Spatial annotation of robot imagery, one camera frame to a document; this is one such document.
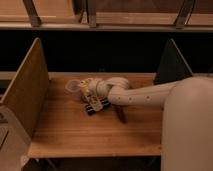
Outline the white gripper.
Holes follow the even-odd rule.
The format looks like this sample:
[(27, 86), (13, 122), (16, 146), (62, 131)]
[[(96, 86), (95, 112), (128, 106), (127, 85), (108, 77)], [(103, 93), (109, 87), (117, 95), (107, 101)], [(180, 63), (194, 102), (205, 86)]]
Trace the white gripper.
[(101, 78), (86, 78), (80, 81), (79, 87), (85, 97), (97, 95), (100, 98), (106, 97), (106, 84)]

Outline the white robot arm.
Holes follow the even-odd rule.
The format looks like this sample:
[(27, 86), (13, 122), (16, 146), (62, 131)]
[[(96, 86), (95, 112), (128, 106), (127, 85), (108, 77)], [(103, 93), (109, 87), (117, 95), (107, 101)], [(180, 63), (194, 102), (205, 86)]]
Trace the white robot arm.
[(102, 97), (119, 106), (163, 108), (161, 171), (213, 171), (213, 79), (180, 81), (131, 89), (122, 77), (89, 78), (81, 91), (95, 110)]

